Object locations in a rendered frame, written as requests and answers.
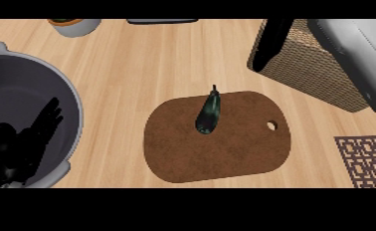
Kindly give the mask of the large grey pot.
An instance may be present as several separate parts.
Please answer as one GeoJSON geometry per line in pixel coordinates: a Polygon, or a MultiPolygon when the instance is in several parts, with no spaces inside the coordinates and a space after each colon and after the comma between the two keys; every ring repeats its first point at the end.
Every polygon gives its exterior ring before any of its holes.
{"type": "Polygon", "coordinates": [[[48,188],[71,169],[84,127],[84,109],[75,87],[63,73],[41,59],[7,50],[0,42],[0,122],[20,131],[32,124],[51,98],[59,100],[63,120],[48,142],[35,175],[16,188],[48,188]]]}

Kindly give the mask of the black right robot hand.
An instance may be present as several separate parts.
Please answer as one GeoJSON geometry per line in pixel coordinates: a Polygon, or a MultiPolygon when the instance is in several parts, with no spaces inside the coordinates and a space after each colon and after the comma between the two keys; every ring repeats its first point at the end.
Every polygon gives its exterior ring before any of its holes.
{"type": "Polygon", "coordinates": [[[261,33],[256,35],[249,57],[255,72],[264,69],[268,61],[279,54],[292,23],[292,19],[265,19],[261,24],[261,33]]]}

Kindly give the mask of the dark flat appliance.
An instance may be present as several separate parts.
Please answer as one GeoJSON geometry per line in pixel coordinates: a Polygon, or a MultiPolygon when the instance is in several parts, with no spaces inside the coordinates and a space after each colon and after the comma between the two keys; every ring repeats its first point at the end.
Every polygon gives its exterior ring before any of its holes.
{"type": "Polygon", "coordinates": [[[193,23],[197,19],[127,19],[127,21],[133,25],[158,25],[193,23]]]}

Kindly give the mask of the dark green eggplant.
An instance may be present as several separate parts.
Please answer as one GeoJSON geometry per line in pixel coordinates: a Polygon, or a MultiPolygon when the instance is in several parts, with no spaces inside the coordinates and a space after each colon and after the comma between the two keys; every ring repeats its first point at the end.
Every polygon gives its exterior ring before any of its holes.
{"type": "Polygon", "coordinates": [[[218,117],[220,117],[220,93],[217,88],[212,88],[194,120],[194,128],[199,133],[202,134],[212,133],[217,126],[218,117]]]}

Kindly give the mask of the brown wooden cutting board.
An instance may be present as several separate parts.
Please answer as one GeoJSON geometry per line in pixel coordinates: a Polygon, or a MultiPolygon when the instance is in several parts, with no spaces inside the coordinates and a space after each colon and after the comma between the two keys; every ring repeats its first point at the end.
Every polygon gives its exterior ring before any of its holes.
{"type": "Polygon", "coordinates": [[[220,96],[220,118],[209,134],[194,129],[205,97],[165,101],[144,129],[144,157],[153,174],[183,183],[268,172],[283,164],[290,132],[274,101],[256,92],[220,96]]]}

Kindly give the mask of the brown patterned placemat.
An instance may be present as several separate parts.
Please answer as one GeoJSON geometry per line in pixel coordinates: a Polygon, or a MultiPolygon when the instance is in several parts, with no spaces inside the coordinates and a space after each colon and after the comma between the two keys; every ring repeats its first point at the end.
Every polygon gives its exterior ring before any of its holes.
{"type": "Polygon", "coordinates": [[[336,146],[355,188],[376,188],[376,135],[336,136],[336,146]]]}

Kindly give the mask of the grey plant pot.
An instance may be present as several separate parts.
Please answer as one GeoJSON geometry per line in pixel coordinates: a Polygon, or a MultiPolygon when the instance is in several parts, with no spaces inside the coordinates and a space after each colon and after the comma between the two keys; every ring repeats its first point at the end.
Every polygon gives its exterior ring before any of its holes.
{"type": "Polygon", "coordinates": [[[82,37],[99,27],[100,19],[48,19],[59,34],[69,38],[82,37]]]}

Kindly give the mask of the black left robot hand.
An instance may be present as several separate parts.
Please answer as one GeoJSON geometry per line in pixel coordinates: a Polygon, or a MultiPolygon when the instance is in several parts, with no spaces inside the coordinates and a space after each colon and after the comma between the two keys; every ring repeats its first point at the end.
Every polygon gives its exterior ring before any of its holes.
{"type": "Polygon", "coordinates": [[[63,120],[59,100],[51,98],[32,124],[20,131],[0,122],[0,188],[25,184],[35,175],[46,147],[63,120]]]}

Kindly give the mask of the brown wicker basket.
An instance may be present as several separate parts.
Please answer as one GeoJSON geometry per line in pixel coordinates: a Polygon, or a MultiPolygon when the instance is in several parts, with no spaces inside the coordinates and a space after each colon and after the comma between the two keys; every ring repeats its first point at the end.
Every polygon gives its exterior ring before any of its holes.
{"type": "MultiPolygon", "coordinates": [[[[370,106],[335,57],[317,42],[307,19],[292,20],[280,52],[256,73],[345,111],[357,113],[370,106]]],[[[246,66],[252,70],[249,58],[246,66]]]]}

